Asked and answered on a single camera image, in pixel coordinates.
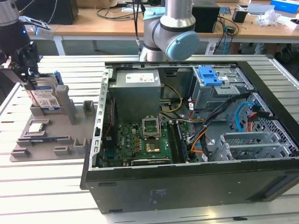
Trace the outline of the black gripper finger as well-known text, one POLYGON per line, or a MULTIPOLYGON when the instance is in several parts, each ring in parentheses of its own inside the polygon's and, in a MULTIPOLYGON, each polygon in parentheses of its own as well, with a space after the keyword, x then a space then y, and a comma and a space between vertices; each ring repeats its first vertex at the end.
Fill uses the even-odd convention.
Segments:
POLYGON ((26 77, 20 73, 20 67, 8 57, 4 63, 0 65, 1 72, 14 83, 26 83, 26 77))
POLYGON ((35 42, 29 42, 29 44, 22 49, 22 60, 23 60, 23 87, 26 90, 34 89, 34 82, 36 77, 39 77, 38 63, 39 54, 37 45, 35 42))

